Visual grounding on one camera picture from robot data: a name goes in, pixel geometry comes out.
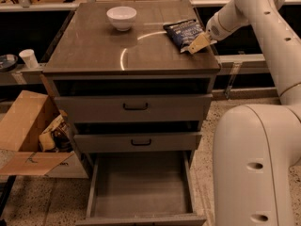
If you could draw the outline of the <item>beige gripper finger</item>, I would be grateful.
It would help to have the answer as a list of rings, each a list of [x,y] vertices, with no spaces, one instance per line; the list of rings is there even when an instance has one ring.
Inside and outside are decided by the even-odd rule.
[[[190,54],[194,54],[199,50],[207,47],[210,43],[210,35],[207,32],[202,32],[188,46],[188,51]]]

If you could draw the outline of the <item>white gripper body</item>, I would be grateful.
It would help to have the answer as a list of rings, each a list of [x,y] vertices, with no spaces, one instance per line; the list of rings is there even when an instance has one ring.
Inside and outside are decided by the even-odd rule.
[[[217,41],[223,40],[229,35],[229,32],[219,22],[219,15],[217,12],[206,24],[206,32],[212,40]]]

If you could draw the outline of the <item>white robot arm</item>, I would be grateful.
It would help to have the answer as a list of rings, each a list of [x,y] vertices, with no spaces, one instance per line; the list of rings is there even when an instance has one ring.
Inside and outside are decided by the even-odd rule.
[[[214,131],[216,226],[294,226],[288,180],[300,160],[301,39],[281,17],[284,0],[230,0],[189,46],[195,53],[238,28],[253,28],[279,105],[240,105]]]

